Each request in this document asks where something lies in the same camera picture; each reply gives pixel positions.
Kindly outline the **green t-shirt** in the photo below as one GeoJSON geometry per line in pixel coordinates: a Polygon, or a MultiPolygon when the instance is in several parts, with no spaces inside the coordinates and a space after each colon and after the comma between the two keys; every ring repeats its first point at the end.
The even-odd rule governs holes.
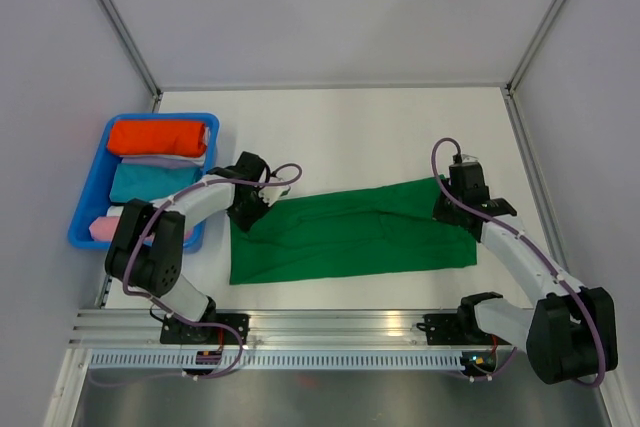
{"type": "Polygon", "coordinates": [[[233,285],[436,271],[473,266],[477,246],[435,221],[440,194],[425,178],[275,204],[248,232],[231,232],[233,285]]]}

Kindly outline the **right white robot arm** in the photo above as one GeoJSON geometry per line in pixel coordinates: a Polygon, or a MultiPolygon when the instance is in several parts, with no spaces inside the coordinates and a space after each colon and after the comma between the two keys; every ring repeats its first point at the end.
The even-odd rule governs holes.
{"type": "Polygon", "coordinates": [[[531,304],[517,307],[497,292],[466,296],[457,309],[459,335],[469,342],[489,335],[508,342],[525,352],[546,384],[600,385],[618,365],[611,295],[586,287],[528,236],[514,207],[491,198],[479,162],[455,155],[438,185],[434,219],[464,229],[490,251],[531,304]]]}

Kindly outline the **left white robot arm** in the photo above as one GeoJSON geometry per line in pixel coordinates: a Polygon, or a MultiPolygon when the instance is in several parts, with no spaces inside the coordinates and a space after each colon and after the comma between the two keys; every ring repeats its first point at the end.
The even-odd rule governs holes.
{"type": "Polygon", "coordinates": [[[164,199],[125,204],[105,271],[120,281],[125,294],[151,302],[151,313],[161,323],[161,343],[243,344],[248,315],[219,314],[215,301],[183,275],[184,236],[219,212],[247,233],[288,186],[261,157],[244,152],[234,165],[215,167],[164,199]]]}

